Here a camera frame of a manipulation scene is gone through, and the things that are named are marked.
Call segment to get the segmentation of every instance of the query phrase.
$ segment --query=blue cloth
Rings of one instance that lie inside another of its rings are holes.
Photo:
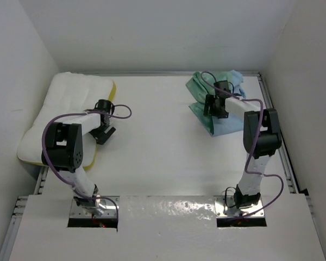
[[[227,80],[231,82],[234,86],[234,93],[241,94],[242,97],[246,98],[245,92],[240,86],[243,82],[243,75],[241,73],[232,70],[230,72],[216,72],[214,76],[218,81]],[[210,75],[205,74],[203,77],[210,84],[214,83],[214,79]],[[218,119],[217,117],[203,115],[205,97],[207,94],[215,94],[215,90],[201,79],[199,72],[193,74],[192,79],[187,82],[186,86],[197,101],[189,107],[211,136],[219,136],[243,130],[243,119],[239,119],[233,114],[229,114],[227,119]]]

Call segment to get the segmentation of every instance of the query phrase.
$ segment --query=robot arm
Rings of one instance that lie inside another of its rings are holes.
[[[214,86],[230,93],[227,81],[216,82]],[[226,93],[217,90],[215,90],[215,95],[206,96],[204,116],[211,115],[219,119],[226,119],[229,113],[244,120],[243,143],[249,157],[259,125],[260,107],[242,101],[241,98],[230,97]],[[247,208],[258,203],[261,196],[260,185],[263,175],[251,173],[264,173],[271,156],[281,147],[281,131],[277,111],[275,109],[265,109],[261,124],[267,129],[260,132],[248,168],[244,170],[243,176],[236,186],[234,202],[237,208]]]
[[[93,110],[113,112],[110,101],[99,100]],[[59,175],[72,184],[72,189],[86,197],[96,197],[97,186],[88,178],[82,167],[83,143],[82,136],[90,133],[98,144],[104,144],[115,132],[110,127],[109,117],[97,113],[77,116],[64,122],[53,122],[46,134],[46,149],[53,166]],[[47,165],[42,154],[42,162]],[[93,214],[101,213],[99,200],[87,200],[74,194],[74,199]]]

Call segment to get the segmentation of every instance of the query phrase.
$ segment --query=white wall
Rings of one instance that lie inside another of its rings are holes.
[[[299,0],[266,78],[326,254],[326,0]]]
[[[36,181],[16,156],[58,68],[18,0],[0,0],[0,249],[18,195]]]
[[[260,70],[294,0],[20,0],[62,71]]]

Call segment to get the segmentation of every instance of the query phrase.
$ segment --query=black bracket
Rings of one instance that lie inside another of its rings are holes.
[[[111,101],[99,100],[92,110],[98,110],[112,115],[115,111],[115,106]],[[106,115],[101,115],[101,125],[98,128],[90,131],[90,134],[95,138],[97,144],[103,145],[115,132],[116,129],[114,127],[108,129],[109,127],[109,117]]]
[[[234,203],[237,208],[246,208],[251,205],[257,205],[260,198],[261,194],[259,192],[256,195],[243,195],[238,185],[235,188],[235,193],[233,195]]]
[[[74,173],[75,169],[81,166],[83,145],[80,124],[53,122],[47,130],[45,143],[48,157],[57,170]],[[47,165],[43,153],[41,159],[42,163]]]
[[[93,197],[96,197],[97,194],[98,194],[98,187],[95,185],[95,188],[94,188],[94,191],[93,191]],[[77,206],[82,206],[84,208],[96,208],[96,202],[95,200],[89,200],[89,199],[86,199],[86,198],[81,198],[81,197],[78,197],[78,196],[74,196],[74,200],[76,201],[76,205]]]
[[[219,82],[215,82],[214,86],[218,89],[224,90],[228,93],[231,93],[229,90],[229,83],[226,80],[221,80]],[[228,112],[225,109],[225,100],[229,98],[229,95],[215,90],[215,94],[207,94],[205,97],[205,105],[204,105],[204,116],[214,116],[218,119],[226,119],[228,118]]]
[[[243,143],[245,150],[249,153],[255,139],[257,126],[259,124],[259,111],[247,111],[244,114]],[[278,113],[275,109],[265,109],[262,126],[267,130],[260,132],[253,157],[272,156],[281,147],[281,130],[279,126]]]

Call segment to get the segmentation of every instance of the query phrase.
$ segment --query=rectangular slot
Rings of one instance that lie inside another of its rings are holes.
[[[117,219],[69,219],[67,227],[117,228]]]
[[[117,209],[120,209],[120,197],[109,196],[117,204]],[[77,206],[76,201],[73,199],[70,207],[69,221],[67,227],[99,227],[99,228],[116,228],[117,213],[113,203],[109,200],[103,200],[103,204],[106,206],[102,216],[94,216],[82,207]]]
[[[217,227],[266,227],[266,219],[265,218],[252,218],[247,219],[244,217],[243,219],[235,219],[230,220],[227,219],[217,219]]]
[[[233,196],[227,196],[227,205],[233,206]],[[257,213],[239,218],[239,211],[244,213],[252,213],[257,210]],[[236,209],[235,207],[228,208],[225,204],[225,197],[215,197],[215,211],[217,227],[266,227],[265,212],[262,209],[262,200],[260,199],[256,205],[252,205],[246,209]]]

